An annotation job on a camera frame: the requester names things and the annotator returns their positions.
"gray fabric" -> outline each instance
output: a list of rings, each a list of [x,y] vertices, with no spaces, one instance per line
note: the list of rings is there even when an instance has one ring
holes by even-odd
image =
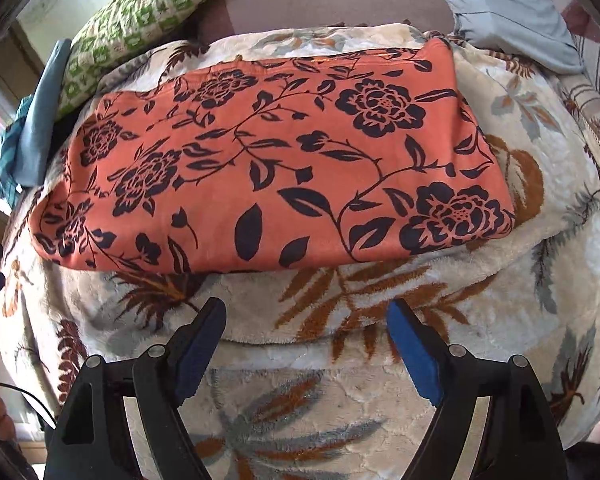
[[[70,51],[71,40],[59,40],[56,43],[29,107],[13,168],[13,179],[21,186],[42,186],[45,181],[46,159],[58,111],[60,84]]]
[[[458,36],[477,48],[528,56],[559,74],[581,73],[582,62],[551,0],[446,0]]]

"orange pillowcase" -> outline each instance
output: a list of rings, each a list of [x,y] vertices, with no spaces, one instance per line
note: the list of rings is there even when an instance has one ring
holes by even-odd
[[[513,222],[435,39],[237,60],[108,94],[29,227],[63,266],[167,273],[403,258]]]

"plaid fabric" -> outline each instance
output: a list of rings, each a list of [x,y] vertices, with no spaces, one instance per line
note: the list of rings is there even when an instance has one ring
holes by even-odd
[[[33,101],[33,95],[25,97],[20,101],[16,112],[16,119],[5,129],[2,134],[2,146],[0,147],[0,198],[3,198],[10,207],[14,207],[20,193],[13,179],[13,167],[18,150],[18,140],[22,133],[22,127],[27,120],[27,113]]]

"blue folded cloth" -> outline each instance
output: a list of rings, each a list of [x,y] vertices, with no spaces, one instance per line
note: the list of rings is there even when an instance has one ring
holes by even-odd
[[[16,189],[16,181],[13,179],[13,167],[18,151],[18,142],[22,127],[27,120],[27,113],[33,95],[25,97],[20,101],[16,118],[10,126],[2,133],[2,146],[0,147],[0,198],[3,198],[11,208],[15,207],[16,200],[20,195]]]
[[[71,40],[59,40],[46,62],[18,141],[13,179],[24,187],[42,186],[51,134],[58,111],[60,86]]]

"green checkered fabric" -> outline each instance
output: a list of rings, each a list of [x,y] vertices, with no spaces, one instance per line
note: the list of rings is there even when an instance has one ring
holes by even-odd
[[[56,119],[91,97],[100,77],[167,34],[205,0],[113,0],[76,34]]]

